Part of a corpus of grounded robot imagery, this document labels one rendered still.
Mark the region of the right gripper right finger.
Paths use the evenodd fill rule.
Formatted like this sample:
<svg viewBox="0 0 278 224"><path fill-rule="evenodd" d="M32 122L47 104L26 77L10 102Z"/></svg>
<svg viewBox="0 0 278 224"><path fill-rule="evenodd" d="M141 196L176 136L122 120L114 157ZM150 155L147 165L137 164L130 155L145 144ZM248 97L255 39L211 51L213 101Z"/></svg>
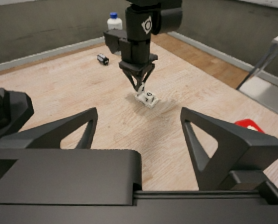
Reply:
<svg viewBox="0 0 278 224"><path fill-rule="evenodd" d="M214 190L231 172L263 172L278 160L278 138L182 107L180 121L199 190ZM218 144L210 158L191 123Z"/></svg>

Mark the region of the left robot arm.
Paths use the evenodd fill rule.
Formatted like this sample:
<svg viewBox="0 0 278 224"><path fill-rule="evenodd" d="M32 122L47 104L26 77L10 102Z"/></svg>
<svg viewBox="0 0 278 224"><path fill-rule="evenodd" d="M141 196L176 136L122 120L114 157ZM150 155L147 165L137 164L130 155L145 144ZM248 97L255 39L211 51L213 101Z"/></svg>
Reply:
<svg viewBox="0 0 278 224"><path fill-rule="evenodd" d="M177 31L182 22L182 0L126 1L133 3L125 10L126 31L113 28L103 34L111 54L120 51L121 60L132 64L131 43L127 38L138 44L138 41L149 39L151 33L160 35ZM10 123L10 95L5 88L0 87L0 129Z"/></svg>

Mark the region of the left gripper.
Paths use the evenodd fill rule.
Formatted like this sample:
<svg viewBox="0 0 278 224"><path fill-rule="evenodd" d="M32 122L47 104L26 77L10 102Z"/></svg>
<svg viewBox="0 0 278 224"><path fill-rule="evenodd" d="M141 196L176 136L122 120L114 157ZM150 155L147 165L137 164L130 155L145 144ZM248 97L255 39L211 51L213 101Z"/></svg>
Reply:
<svg viewBox="0 0 278 224"><path fill-rule="evenodd" d="M122 60L118 62L118 65L131 82L134 90L138 91L141 83L146 83L147 79L155 69L155 64L152 62L158 60L158 55L150 53L151 37L147 40L138 41L138 44L135 44L135 40L128 38L127 41L131 43L132 64ZM136 86L132 76L137 80Z"/></svg>

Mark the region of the white bottle with blue cap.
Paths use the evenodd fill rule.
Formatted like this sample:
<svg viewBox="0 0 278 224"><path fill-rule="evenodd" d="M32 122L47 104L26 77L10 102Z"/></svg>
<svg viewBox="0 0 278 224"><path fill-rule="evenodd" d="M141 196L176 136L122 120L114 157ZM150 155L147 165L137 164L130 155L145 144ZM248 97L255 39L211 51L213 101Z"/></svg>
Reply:
<svg viewBox="0 0 278 224"><path fill-rule="evenodd" d="M117 13L110 13L111 19L108 20L109 30L113 28L122 29L122 21L118 19ZM114 53L115 55L121 55L121 52Z"/></svg>

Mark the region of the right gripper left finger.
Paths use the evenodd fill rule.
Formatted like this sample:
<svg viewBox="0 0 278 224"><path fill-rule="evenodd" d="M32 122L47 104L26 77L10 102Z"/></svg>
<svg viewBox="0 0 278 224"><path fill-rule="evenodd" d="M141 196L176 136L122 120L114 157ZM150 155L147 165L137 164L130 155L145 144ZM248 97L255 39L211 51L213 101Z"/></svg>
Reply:
<svg viewBox="0 0 278 224"><path fill-rule="evenodd" d="M61 149L61 141L87 123L74 149L91 149L98 122L96 107L77 114L26 129L0 139L0 147L27 149Z"/></svg>

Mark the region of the white calendar cube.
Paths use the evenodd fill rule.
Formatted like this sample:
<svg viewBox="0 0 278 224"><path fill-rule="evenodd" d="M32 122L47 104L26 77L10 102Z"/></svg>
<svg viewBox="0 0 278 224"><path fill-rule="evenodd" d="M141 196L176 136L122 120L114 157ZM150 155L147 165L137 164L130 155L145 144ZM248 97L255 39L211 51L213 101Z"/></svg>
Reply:
<svg viewBox="0 0 278 224"><path fill-rule="evenodd" d="M143 100L151 104L155 100L155 94L148 90L143 95Z"/></svg>
<svg viewBox="0 0 278 224"><path fill-rule="evenodd" d="M138 89L138 91L136 91L136 90L134 90L134 91L136 93L138 93L138 94L141 94L141 93L143 93L145 91L145 86L146 86L146 84L144 82L142 82L140 87L139 87L139 89Z"/></svg>

